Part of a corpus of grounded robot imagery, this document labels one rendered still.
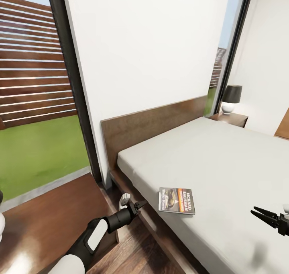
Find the hardback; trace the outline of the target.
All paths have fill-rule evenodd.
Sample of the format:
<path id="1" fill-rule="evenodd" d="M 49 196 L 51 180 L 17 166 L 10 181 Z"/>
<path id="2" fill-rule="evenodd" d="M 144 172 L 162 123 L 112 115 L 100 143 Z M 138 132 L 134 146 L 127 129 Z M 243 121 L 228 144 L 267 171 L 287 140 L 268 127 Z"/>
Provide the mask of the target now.
<path id="1" fill-rule="evenodd" d="M 195 215 L 192 190 L 160 187 L 159 212 Z"/>

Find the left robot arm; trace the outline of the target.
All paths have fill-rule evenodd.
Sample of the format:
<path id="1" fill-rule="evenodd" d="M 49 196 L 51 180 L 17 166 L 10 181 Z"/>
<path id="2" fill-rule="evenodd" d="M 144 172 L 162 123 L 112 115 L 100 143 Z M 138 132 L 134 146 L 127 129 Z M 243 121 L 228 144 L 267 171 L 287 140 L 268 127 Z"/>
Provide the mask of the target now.
<path id="1" fill-rule="evenodd" d="M 48 274 L 86 274 L 106 232 L 112 233 L 129 225 L 141 213 L 138 210 L 148 203 L 144 200 L 127 206 L 129 199 L 130 194 L 122 195 L 118 212 L 91 220 L 87 229 Z"/>

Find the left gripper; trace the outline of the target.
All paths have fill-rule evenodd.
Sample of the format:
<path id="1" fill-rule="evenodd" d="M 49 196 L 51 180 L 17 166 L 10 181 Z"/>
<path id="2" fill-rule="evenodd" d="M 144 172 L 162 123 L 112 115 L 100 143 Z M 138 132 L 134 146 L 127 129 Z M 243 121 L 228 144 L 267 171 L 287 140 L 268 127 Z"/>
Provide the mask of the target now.
<path id="1" fill-rule="evenodd" d="M 129 203 L 126 209 L 116 212 L 115 214 L 119 220 L 119 228 L 129 225 L 132 220 L 141 213 L 141 211 L 138 210 L 147 203 L 147 200 L 136 202 L 134 205 L 133 203 Z"/>

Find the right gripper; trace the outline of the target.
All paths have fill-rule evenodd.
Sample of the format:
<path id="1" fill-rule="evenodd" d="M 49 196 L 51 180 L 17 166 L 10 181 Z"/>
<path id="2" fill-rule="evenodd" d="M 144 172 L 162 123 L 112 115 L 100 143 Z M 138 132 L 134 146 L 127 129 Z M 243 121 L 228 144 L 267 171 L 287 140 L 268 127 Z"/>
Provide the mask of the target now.
<path id="1" fill-rule="evenodd" d="M 276 213 L 264 210 L 259 207 L 255 207 L 254 209 L 259 211 L 260 213 L 251 210 L 250 212 L 261 219 L 263 222 L 269 224 L 271 227 L 278 228 L 278 233 L 285 236 L 289 236 L 289 219 L 284 218 L 284 214 L 280 214 L 277 216 Z"/>

